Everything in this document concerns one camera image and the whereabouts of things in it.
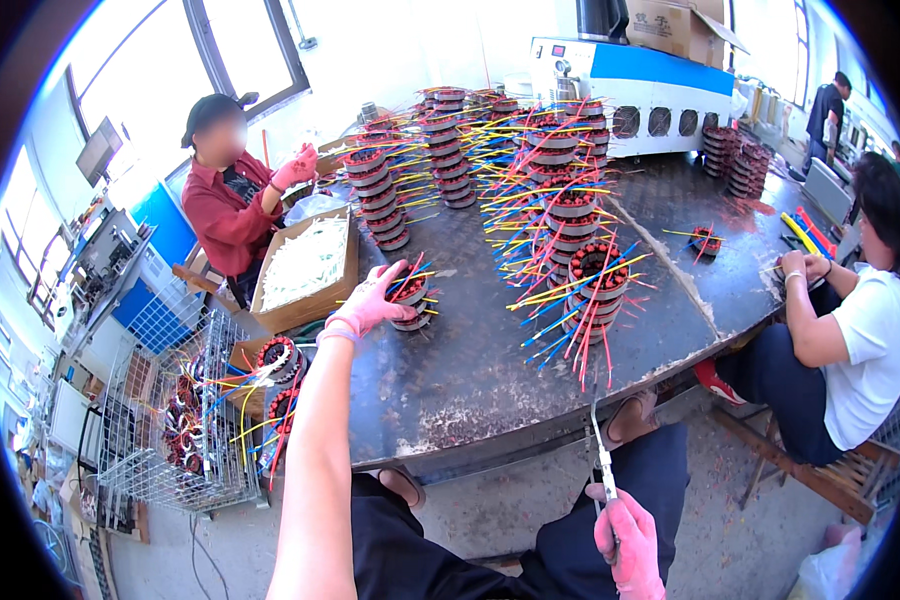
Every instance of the power cable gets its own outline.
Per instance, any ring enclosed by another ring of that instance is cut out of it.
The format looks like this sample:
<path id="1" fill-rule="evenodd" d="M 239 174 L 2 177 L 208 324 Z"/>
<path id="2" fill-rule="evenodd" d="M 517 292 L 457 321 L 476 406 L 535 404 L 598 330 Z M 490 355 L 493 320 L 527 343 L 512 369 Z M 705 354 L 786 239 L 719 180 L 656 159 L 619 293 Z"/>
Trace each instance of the power cable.
<path id="1" fill-rule="evenodd" d="M 203 595 L 207 597 L 207 600 L 213 600 L 210 597 L 210 593 L 207 591 L 207 588 L 204 587 L 204 582 L 201 581 L 201 576 L 197 574 L 197 546 L 200 546 L 200 550 L 203 550 L 203 554 L 206 555 L 207 560 L 210 561 L 210 565 L 216 571 L 216 575 L 219 576 L 219 581 L 223 583 L 223 594 L 226 596 L 226 600 L 230 600 L 230 589 L 227 586 L 227 579 L 224 578 L 224 573 L 221 572 L 220 568 L 217 566 L 216 560 L 210 556 L 210 553 L 207 552 L 207 549 L 204 547 L 204 543 L 197 539 L 197 520 L 194 519 L 191 515 L 190 517 L 190 566 L 193 569 L 193 579 L 196 580 L 196 584 L 200 586 L 200 590 L 203 591 Z"/>

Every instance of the red shirt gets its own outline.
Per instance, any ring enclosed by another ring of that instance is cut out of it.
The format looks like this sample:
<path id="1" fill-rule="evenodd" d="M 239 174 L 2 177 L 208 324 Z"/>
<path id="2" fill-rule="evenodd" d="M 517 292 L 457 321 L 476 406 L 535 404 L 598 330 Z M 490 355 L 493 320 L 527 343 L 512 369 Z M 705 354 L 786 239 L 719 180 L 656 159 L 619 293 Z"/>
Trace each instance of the red shirt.
<path id="1" fill-rule="evenodd" d="M 261 205 L 274 171 L 246 150 L 237 158 L 234 169 L 260 186 L 250 204 L 224 183 L 223 173 L 196 160 L 191 161 L 180 198 L 210 264 L 228 277 L 246 271 L 254 258 L 264 258 L 274 222 L 283 213 L 281 202 L 270 214 Z"/>

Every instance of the woman in white shirt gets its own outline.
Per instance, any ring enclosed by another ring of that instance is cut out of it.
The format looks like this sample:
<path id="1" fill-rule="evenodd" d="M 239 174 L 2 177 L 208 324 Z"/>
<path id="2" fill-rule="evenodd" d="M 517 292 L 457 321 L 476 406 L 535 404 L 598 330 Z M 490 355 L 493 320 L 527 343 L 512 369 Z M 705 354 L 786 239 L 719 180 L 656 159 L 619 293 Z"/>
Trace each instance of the woman in white shirt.
<path id="1" fill-rule="evenodd" d="M 821 467 L 863 444 L 900 397 L 900 177 L 867 152 L 853 187 L 867 263 L 854 272 L 822 256 L 784 254 L 786 324 L 694 366 L 700 384 L 728 402 L 768 404 L 786 450 Z M 819 278 L 826 282 L 808 293 Z"/>

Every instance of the gloved hand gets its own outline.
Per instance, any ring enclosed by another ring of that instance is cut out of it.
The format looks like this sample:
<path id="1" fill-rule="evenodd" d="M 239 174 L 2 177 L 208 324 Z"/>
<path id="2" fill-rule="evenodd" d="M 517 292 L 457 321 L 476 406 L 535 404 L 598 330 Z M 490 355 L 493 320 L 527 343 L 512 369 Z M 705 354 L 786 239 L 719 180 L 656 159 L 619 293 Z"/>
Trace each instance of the gloved hand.
<path id="1" fill-rule="evenodd" d="M 600 502 L 607 501 L 603 484 L 588 485 L 586 495 Z M 593 526 L 593 540 L 605 560 L 609 561 L 616 551 L 617 562 L 610 570 L 621 600 L 661 600 L 666 590 L 657 564 L 654 516 L 619 487 L 617 496 L 600 511 Z M 613 531 L 620 539 L 619 548 L 613 547 Z"/>
<path id="2" fill-rule="evenodd" d="M 396 274 L 407 269 L 406 260 L 398 260 L 396 264 L 374 267 L 366 276 L 366 281 L 360 283 L 350 294 L 347 301 L 336 309 L 336 312 L 327 319 L 340 319 L 350 324 L 359 335 L 384 319 L 406 321 L 417 316 L 417 310 L 413 306 L 393 304 L 384 300 L 387 288 L 396 279 Z"/>
<path id="3" fill-rule="evenodd" d="M 308 182 L 317 174 L 317 151 L 313 144 L 303 144 L 296 158 L 289 160 L 273 174 L 273 185 L 287 189 L 301 182 Z"/>

